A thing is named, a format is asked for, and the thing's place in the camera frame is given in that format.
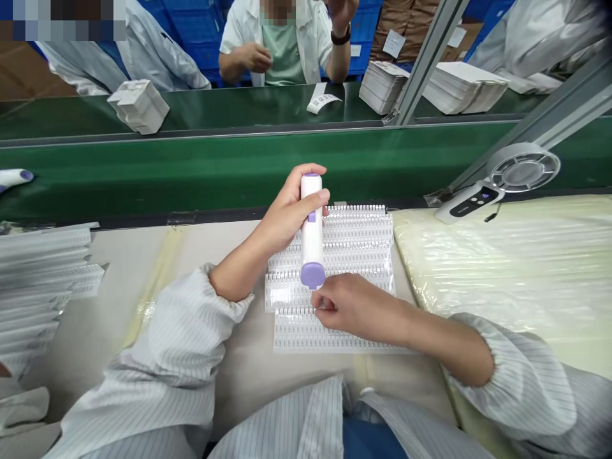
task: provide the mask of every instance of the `lab coat collar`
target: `lab coat collar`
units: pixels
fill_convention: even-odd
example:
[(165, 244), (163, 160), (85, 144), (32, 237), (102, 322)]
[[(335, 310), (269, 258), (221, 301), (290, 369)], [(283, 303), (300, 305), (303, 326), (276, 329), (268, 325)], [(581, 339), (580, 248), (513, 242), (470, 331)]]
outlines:
[[(312, 0), (295, 0), (295, 24), (298, 28), (305, 26), (312, 19), (310, 8), (307, 5), (309, 1)], [(248, 7), (249, 14), (257, 20), (259, 20), (259, 2), (260, 0), (250, 0)]]

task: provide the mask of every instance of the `wristwatch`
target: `wristwatch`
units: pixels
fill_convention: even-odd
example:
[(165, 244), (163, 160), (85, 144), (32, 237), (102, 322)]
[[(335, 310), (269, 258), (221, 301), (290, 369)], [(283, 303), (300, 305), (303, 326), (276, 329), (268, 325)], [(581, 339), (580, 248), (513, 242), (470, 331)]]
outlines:
[(351, 39), (351, 23), (349, 22), (349, 27), (346, 28), (346, 35), (343, 37), (336, 37), (331, 31), (331, 42), (336, 46), (342, 46), (347, 41)]

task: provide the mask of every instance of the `black cable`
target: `black cable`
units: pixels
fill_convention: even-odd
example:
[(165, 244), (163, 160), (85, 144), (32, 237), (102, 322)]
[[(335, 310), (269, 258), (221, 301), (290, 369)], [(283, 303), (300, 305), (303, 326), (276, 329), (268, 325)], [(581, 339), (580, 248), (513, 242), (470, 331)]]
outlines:
[(499, 209), (501, 208), (501, 206), (502, 206), (502, 202), (499, 201), (497, 203), (497, 210), (495, 211), (495, 213), (489, 215), (486, 219), (484, 219), (484, 222), (485, 223), (489, 223), (491, 220), (493, 220), (495, 217), (497, 217), (497, 214), (499, 214)]

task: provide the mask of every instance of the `hand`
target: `hand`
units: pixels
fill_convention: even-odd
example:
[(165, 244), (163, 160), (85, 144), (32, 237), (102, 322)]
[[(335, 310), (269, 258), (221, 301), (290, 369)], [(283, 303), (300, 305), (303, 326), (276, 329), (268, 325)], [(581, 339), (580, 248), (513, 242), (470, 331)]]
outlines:
[(323, 0), (330, 11), (331, 26), (333, 33), (337, 37), (346, 35), (346, 29), (350, 21), (353, 20), (359, 0)]
[(266, 73), (272, 67), (270, 52), (254, 41), (250, 41), (234, 50), (240, 56), (240, 62), (255, 73)]
[(293, 168), (279, 195), (252, 234), (252, 238), (258, 241), (258, 245), (263, 247), (268, 256), (289, 246), (309, 213), (323, 207), (323, 215), (328, 215), (329, 212), (324, 207), (330, 200), (330, 191), (327, 188), (300, 199), (302, 175), (323, 175), (325, 172), (327, 169), (318, 164), (302, 164)]
[(405, 346), (410, 315), (416, 307), (369, 283), (358, 274), (328, 277), (312, 293), (321, 324), (361, 338)]

